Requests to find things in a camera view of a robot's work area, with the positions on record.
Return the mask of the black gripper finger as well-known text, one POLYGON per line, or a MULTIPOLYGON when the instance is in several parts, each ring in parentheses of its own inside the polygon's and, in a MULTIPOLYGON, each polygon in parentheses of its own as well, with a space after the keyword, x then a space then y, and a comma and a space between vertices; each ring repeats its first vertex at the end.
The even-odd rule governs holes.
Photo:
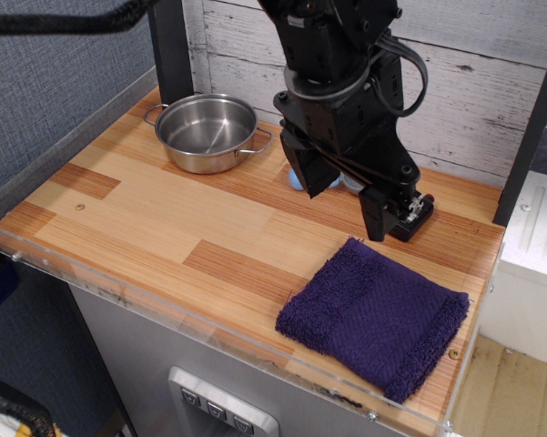
POLYGON ((397 224, 396 212, 390 210, 388 194, 367 186, 359 193, 359 199, 369 239, 383 241, 397 224))
POLYGON ((329 164, 317 149, 307 148, 306 144, 288 129, 281 131, 280 141, 295 178, 311 198, 339 183, 339 171, 329 164))

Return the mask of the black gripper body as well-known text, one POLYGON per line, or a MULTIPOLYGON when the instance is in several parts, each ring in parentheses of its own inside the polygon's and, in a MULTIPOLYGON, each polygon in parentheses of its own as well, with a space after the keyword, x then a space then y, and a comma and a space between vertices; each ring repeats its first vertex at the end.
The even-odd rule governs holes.
POLYGON ((283 116, 283 129, 363 187, 416 188, 420 171, 398 138, 397 118, 380 108, 371 92, 331 104, 286 90, 275 95, 274 107, 283 116))

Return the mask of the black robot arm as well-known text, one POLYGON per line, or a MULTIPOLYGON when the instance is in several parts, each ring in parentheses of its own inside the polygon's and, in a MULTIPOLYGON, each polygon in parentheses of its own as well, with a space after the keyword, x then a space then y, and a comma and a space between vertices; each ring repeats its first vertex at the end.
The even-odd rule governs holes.
POLYGON ((403 97, 401 64, 427 68, 390 31, 394 1, 265 1, 286 58, 276 94, 281 144, 300 185, 316 197, 340 176, 360 185, 371 240, 411 239, 433 212, 417 190, 420 170, 397 123, 415 106, 403 97))

